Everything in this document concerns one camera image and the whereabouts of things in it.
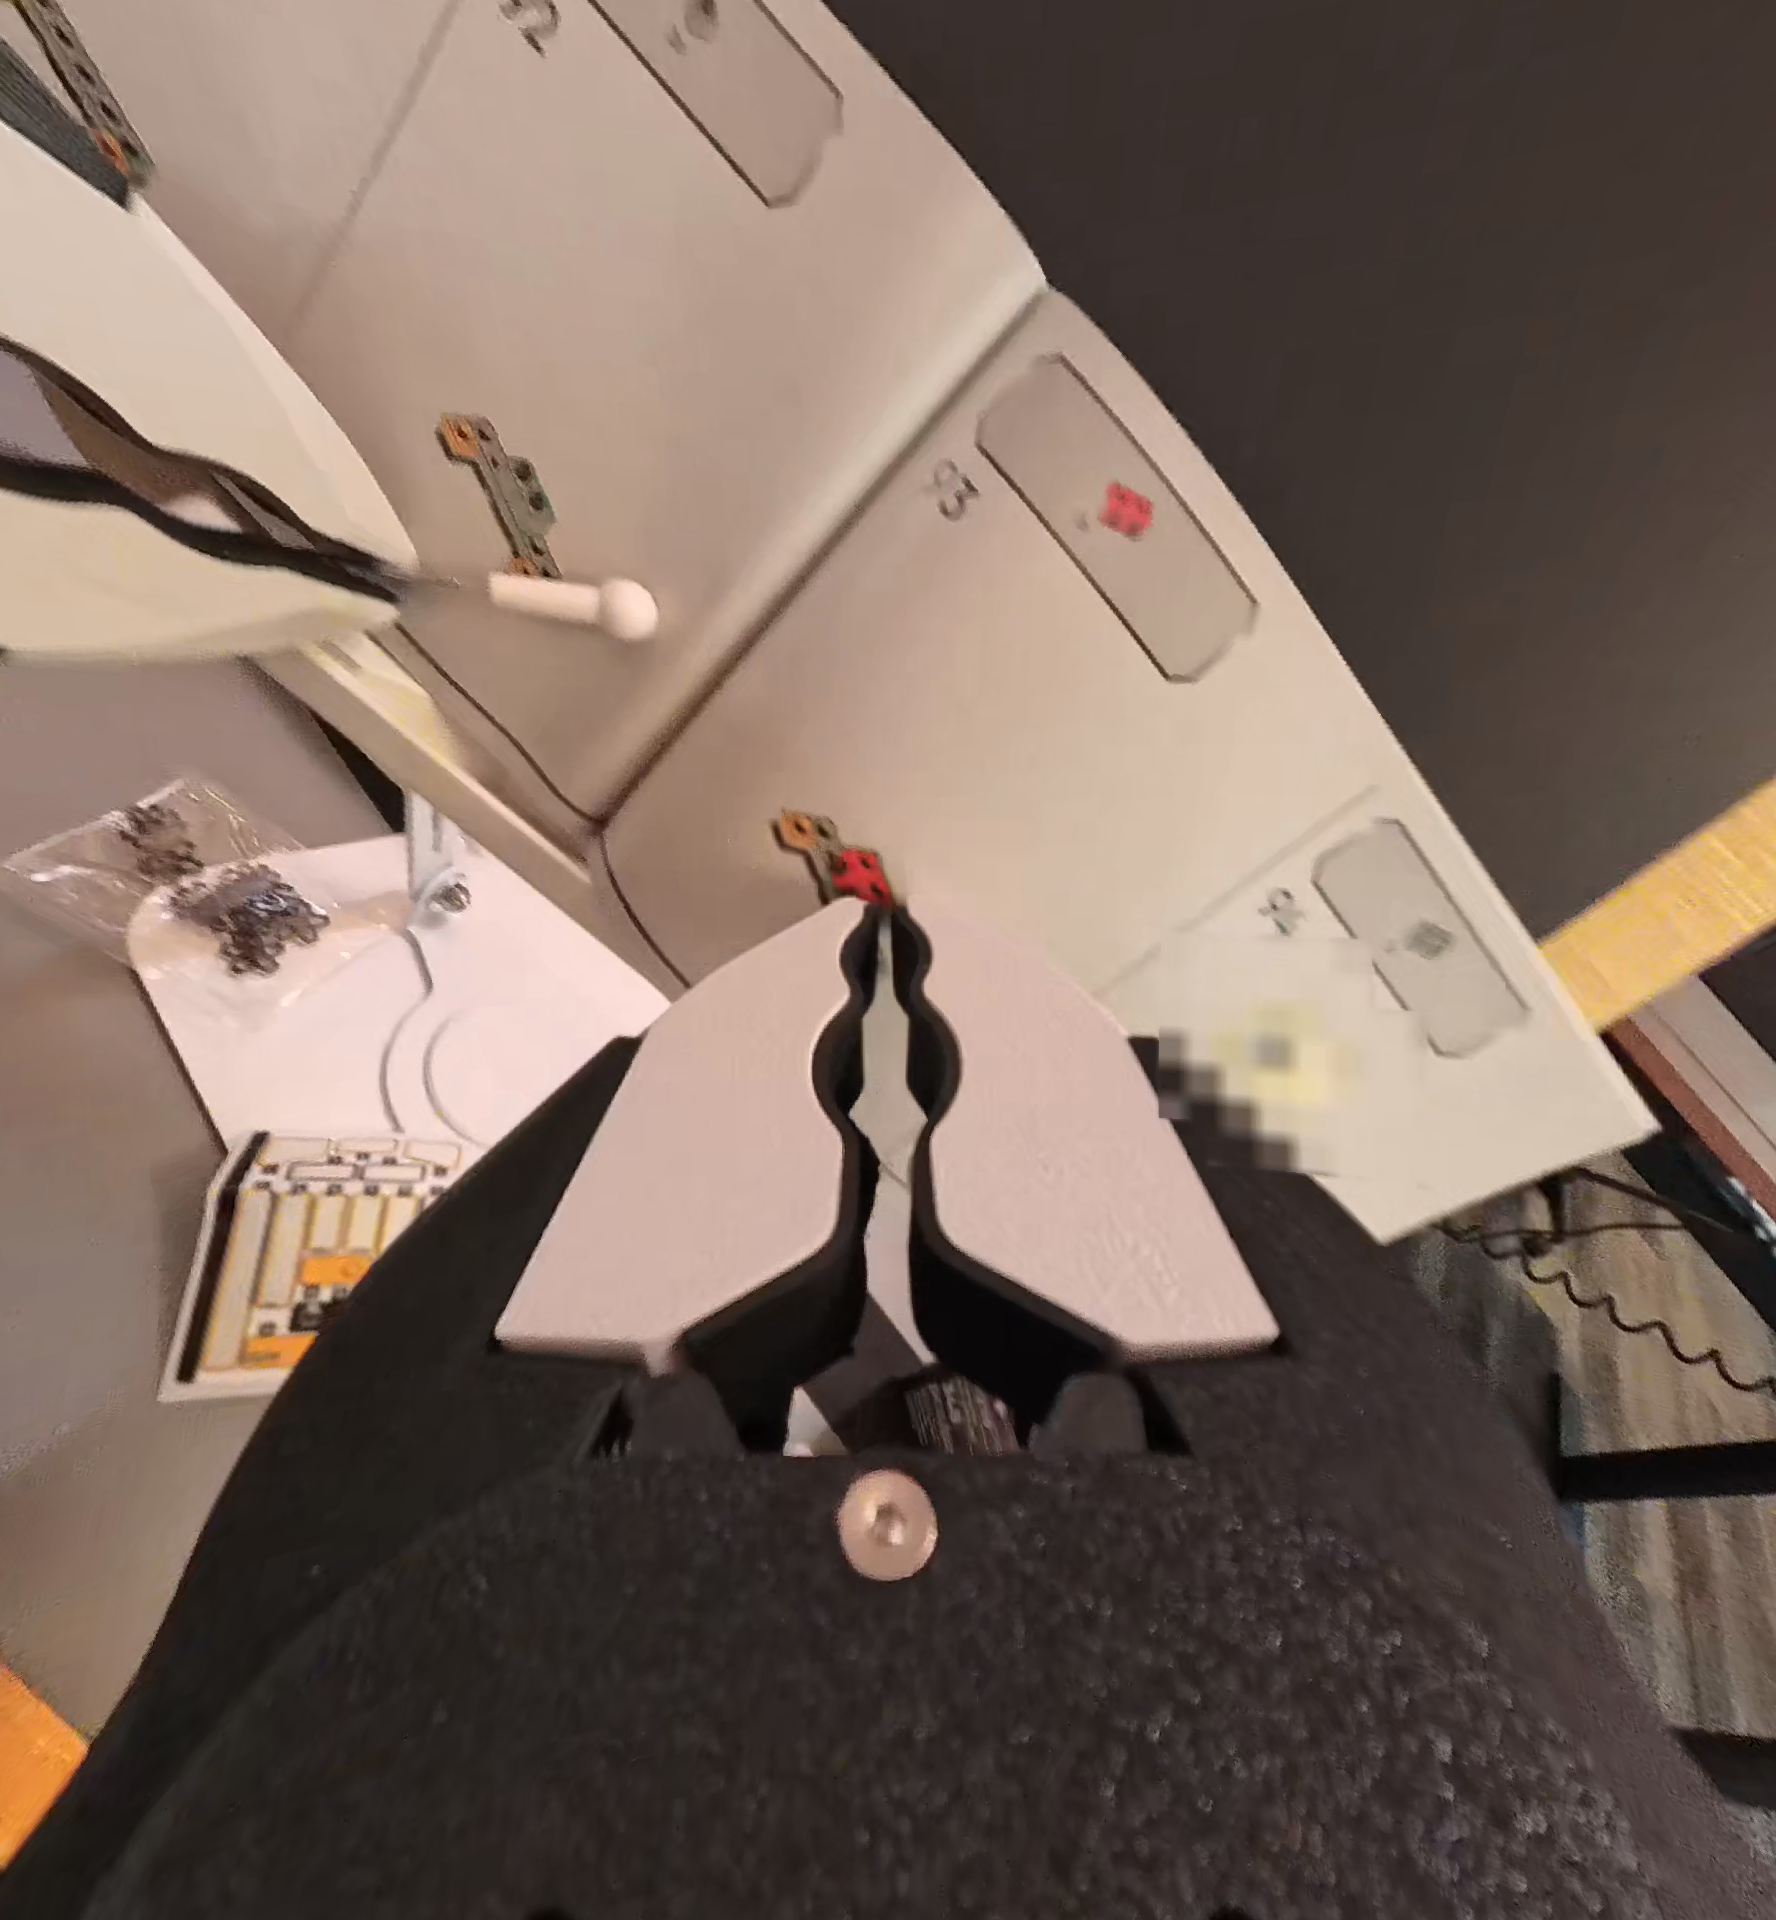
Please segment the white topped desk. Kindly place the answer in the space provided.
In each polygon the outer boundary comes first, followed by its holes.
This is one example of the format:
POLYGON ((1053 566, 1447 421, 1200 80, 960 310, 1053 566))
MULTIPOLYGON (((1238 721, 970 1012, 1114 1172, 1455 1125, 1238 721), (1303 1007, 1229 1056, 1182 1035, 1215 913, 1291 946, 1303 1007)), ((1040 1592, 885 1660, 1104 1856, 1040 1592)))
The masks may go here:
POLYGON ((1626 1069, 1654 1086, 1776 1237, 1776 1061, 1699 981, 1611 1024, 1626 1069))

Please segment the clear bag of black parts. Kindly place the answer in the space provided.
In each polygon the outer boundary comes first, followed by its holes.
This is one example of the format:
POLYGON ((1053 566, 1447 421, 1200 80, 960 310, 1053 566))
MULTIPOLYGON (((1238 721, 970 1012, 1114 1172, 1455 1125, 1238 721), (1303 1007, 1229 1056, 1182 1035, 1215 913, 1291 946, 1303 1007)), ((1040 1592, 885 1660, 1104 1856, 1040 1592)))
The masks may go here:
POLYGON ((206 1020, 255 1033, 396 939, 400 899, 301 873, 304 847, 183 776, 0 860, 0 897, 206 1020))

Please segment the lego instruction booklet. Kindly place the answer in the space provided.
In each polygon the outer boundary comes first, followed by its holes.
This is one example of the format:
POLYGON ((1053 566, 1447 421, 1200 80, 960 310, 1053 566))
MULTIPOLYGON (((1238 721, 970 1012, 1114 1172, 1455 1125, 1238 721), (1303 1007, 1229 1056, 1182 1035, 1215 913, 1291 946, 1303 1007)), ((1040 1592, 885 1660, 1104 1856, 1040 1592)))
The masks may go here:
POLYGON ((1177 1037, 1375 1237, 1646 1138, 1285 566, 828 2, 83 2, 151 208, 420 563, 268 675, 663 981, 812 906, 778 819, 1177 1037))

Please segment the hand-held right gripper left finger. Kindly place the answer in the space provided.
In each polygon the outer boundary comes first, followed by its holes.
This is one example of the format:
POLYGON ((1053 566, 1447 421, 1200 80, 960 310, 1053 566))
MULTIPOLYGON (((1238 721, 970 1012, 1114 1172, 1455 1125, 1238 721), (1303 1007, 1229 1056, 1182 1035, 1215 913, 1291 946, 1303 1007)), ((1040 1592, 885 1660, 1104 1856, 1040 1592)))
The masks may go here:
POLYGON ((668 1368, 680 1338, 834 1243, 846 1125, 815 1046, 861 998, 864 906, 714 968, 639 1037, 492 1328, 505 1348, 668 1368))

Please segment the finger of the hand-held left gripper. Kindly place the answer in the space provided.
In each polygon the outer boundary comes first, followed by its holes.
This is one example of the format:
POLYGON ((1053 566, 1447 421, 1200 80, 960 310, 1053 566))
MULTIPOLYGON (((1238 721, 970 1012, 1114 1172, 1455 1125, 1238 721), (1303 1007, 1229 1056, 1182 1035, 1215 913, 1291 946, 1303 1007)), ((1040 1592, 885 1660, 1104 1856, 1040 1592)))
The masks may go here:
POLYGON ((90 465, 0 447, 0 656, 281 655, 393 620, 406 528, 334 424, 132 424, 250 495, 265 524, 183 518, 90 465))
POLYGON ((146 205, 0 120, 0 344, 162 452, 250 482, 309 534, 417 568, 321 397, 146 205))

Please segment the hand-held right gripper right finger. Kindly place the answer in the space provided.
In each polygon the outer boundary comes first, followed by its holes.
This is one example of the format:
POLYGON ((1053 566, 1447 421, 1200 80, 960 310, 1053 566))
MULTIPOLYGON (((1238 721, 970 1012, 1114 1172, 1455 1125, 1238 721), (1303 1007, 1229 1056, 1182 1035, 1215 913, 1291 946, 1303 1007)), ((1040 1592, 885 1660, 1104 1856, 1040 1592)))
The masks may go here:
POLYGON ((908 1295, 945 1363, 1256 1355, 1281 1327, 1118 1020, 942 906, 892 923, 908 1295))

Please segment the lego sticker sheet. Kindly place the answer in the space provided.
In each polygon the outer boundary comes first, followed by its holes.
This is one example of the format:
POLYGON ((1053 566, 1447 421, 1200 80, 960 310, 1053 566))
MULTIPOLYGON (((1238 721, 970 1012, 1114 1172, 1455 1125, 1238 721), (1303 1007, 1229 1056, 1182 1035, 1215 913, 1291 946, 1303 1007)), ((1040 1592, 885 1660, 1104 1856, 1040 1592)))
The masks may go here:
POLYGON ((250 1132, 206 1188, 158 1403, 262 1400, 482 1155, 464 1138, 250 1132))

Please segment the black flat panel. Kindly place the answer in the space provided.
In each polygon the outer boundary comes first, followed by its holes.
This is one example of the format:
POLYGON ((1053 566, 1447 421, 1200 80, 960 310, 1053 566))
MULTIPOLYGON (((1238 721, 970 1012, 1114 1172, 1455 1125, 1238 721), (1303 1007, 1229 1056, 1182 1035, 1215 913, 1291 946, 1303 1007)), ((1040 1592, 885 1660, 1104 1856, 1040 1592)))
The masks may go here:
POLYGON ((1776 776, 1776 2, 837 2, 1532 935, 1776 776))

